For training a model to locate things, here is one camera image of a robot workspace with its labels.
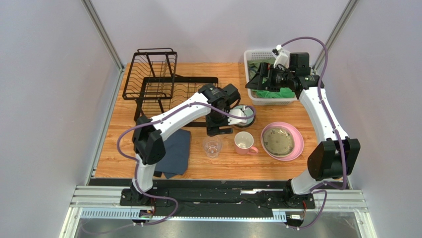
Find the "clear drinking glass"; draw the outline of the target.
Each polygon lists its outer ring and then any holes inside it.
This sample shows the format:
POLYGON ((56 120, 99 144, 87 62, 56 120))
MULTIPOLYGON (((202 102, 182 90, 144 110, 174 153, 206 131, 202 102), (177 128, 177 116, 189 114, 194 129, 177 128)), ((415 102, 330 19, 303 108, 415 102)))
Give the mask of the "clear drinking glass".
POLYGON ((209 158, 217 158, 222 149, 222 142, 218 136, 206 137, 203 140, 203 149, 209 158))

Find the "brown speckled bowl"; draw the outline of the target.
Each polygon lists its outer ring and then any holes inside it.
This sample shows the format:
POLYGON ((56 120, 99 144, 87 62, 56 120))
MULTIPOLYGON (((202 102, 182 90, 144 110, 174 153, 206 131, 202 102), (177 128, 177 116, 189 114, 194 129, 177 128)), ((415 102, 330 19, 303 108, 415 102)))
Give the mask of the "brown speckled bowl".
MULTIPOLYGON (((237 105, 234 107, 233 110, 238 110, 240 112, 239 116, 241 117, 248 117, 254 113, 254 111, 251 108, 249 108, 247 105, 237 105)), ((246 129, 253 125, 253 123, 255 122, 255 119, 256 117, 254 116, 253 118, 242 120, 240 123, 234 124, 233 127, 237 129, 246 129)))

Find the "pink mug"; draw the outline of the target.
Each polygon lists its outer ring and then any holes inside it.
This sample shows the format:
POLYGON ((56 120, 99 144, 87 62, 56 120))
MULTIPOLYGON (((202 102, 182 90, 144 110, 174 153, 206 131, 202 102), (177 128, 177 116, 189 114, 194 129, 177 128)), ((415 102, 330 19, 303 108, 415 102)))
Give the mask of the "pink mug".
POLYGON ((253 136, 245 131, 239 132, 234 137, 235 150, 239 155, 256 155, 259 150, 254 146, 253 136))

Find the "clear glass plate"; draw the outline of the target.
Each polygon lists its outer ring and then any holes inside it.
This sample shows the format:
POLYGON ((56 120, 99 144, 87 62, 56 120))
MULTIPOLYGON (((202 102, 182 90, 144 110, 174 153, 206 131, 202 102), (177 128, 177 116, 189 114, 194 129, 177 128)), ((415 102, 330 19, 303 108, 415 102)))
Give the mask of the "clear glass plate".
POLYGON ((292 132, 281 126, 266 129, 262 142, 264 149, 275 157, 286 157, 295 149, 292 132))

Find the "large pink plate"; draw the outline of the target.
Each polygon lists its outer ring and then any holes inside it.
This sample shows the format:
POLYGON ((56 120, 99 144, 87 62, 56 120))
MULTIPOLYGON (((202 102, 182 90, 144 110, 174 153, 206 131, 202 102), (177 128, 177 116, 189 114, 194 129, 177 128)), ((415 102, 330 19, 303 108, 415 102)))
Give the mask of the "large pink plate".
POLYGON ((262 147, 263 147, 263 149, 264 149, 264 151, 269 155, 269 156, 271 156, 272 158, 274 158, 274 159, 276 159, 276 160, 279 160, 279 161, 292 161, 292 160, 295 160, 295 159, 297 159, 301 154, 302 154, 302 152, 303 152, 303 150, 304 150, 304 139, 303 139, 303 137, 302 137, 302 135, 301 135, 301 133, 299 132, 299 130, 297 129, 297 128, 295 128, 293 125, 291 125, 291 124, 288 124, 288 123, 286 123, 286 122, 272 122, 272 123, 270 123, 270 124, 268 124, 263 130, 262 130, 262 132, 261 132, 261 136, 260 136, 260 140, 261 140, 261 144, 262 144, 262 147), (263 142, 262 142, 262 135, 263 135, 263 133, 264 133, 264 131, 266 130, 266 129, 268 129, 268 128, 271 128, 271 127, 275 127, 275 126, 281 126, 281 127, 284 127, 284 128, 286 128, 286 129, 288 129, 289 131, 291 131, 292 132, 292 134, 293 134, 293 138, 294 138, 294 141, 295 141, 295 149, 293 150, 293 152, 290 154, 290 155, 288 155, 288 156, 286 156, 286 157, 275 157, 275 156, 273 156, 273 155, 271 155, 271 154, 269 154, 265 149, 264 149, 264 147, 263 147, 263 142))

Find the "light blue ribbed bowl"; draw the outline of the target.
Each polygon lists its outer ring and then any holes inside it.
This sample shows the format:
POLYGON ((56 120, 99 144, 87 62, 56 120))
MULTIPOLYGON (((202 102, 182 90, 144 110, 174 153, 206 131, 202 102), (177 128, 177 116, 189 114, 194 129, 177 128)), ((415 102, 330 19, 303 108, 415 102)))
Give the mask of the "light blue ribbed bowl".
MULTIPOLYGON (((253 110, 248 108, 247 105, 238 105, 234 109, 240 109, 241 112, 244 114, 244 117, 249 117, 253 114, 253 110)), ((247 119, 245 122, 241 122, 239 124, 236 124, 239 128, 246 128, 250 127, 255 122, 255 117, 247 119)))

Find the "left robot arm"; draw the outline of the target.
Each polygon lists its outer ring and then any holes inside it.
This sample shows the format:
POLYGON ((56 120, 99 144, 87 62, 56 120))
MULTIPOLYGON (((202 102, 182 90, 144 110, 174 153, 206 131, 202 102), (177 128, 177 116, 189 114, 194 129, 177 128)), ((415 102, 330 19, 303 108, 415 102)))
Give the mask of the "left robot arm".
POLYGON ((158 162, 166 155, 165 142, 178 130, 198 118, 205 117, 207 135, 232 133, 231 125, 244 125, 255 116, 248 115, 248 106, 233 106, 240 102, 237 88, 229 84, 224 88, 207 84, 178 106, 160 115, 140 116, 136 125, 122 132, 116 142, 119 154, 135 162, 135 172, 129 189, 121 194, 120 205, 142 206, 154 200, 172 201, 175 198, 149 194, 158 162))

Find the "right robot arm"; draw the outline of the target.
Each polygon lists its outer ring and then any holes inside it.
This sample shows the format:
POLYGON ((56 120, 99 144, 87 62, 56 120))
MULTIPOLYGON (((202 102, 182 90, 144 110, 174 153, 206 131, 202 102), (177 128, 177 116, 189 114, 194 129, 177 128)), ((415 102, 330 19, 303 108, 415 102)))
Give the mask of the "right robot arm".
POLYGON ((262 62, 246 88, 275 92, 288 88, 305 107, 316 131, 317 147, 307 160, 307 169, 286 182, 283 202, 288 207, 303 204, 312 192, 324 185, 344 190, 361 145, 351 139, 336 119, 322 81, 323 73, 315 74, 309 65, 308 53, 291 53, 288 58, 278 55, 288 66, 275 61, 262 62))

